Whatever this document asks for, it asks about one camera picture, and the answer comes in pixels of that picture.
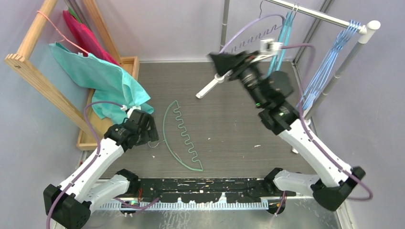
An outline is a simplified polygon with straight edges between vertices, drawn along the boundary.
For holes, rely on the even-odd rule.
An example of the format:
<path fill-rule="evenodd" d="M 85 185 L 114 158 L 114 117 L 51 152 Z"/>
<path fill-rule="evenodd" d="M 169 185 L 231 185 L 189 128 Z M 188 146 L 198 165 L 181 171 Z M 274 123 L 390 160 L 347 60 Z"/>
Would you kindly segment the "purple notched hanger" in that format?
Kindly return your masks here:
<path fill-rule="evenodd" d="M 265 0 L 230 0 L 224 6 L 219 50 L 236 53 L 277 37 L 286 16 Z"/>

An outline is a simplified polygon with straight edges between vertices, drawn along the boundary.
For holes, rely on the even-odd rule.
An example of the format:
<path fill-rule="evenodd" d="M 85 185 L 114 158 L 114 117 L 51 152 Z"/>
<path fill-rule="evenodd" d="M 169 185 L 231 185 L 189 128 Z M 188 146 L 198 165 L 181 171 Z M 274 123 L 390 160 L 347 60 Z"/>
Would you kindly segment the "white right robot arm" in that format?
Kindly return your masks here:
<path fill-rule="evenodd" d="M 274 168 L 265 177 L 271 196 L 291 191 L 313 196 L 319 205 L 335 211 L 365 176 L 361 167 L 352 167 L 335 156 L 301 120 L 299 111 L 287 101 L 294 88 L 286 72 L 274 71 L 265 77 L 258 68 L 264 56 L 255 51 L 238 54 L 209 54 L 216 73 L 229 81 L 238 80 L 260 109 L 262 124 L 295 148 L 314 169 L 307 175 Z"/>

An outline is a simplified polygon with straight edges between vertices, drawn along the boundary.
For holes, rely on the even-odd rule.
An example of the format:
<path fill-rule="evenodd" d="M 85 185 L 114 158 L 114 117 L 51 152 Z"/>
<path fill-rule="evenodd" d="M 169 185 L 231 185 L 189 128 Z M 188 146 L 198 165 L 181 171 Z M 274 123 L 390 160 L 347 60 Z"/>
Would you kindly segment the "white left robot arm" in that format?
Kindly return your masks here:
<path fill-rule="evenodd" d="M 59 185 L 49 184 L 43 192 L 47 220 L 66 229 L 81 229 L 91 214 L 111 199 L 125 194 L 133 197 L 140 190 L 139 177 L 122 169 L 95 187 L 110 165 L 134 146 L 158 141 L 154 117 L 131 108 L 122 123 L 108 128 L 90 157 Z"/>

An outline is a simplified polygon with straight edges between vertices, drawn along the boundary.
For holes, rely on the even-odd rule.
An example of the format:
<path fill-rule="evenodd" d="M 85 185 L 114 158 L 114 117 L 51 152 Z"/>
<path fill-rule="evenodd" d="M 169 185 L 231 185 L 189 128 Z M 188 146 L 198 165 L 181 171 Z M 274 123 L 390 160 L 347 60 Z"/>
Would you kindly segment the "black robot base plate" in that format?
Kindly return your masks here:
<path fill-rule="evenodd" d="M 118 197 L 140 197 L 142 202 L 156 198 L 162 203 L 216 203 L 225 195 L 227 203 L 254 203 L 262 198 L 280 197 L 282 191 L 270 187 L 263 178 L 141 178 L 137 190 Z"/>

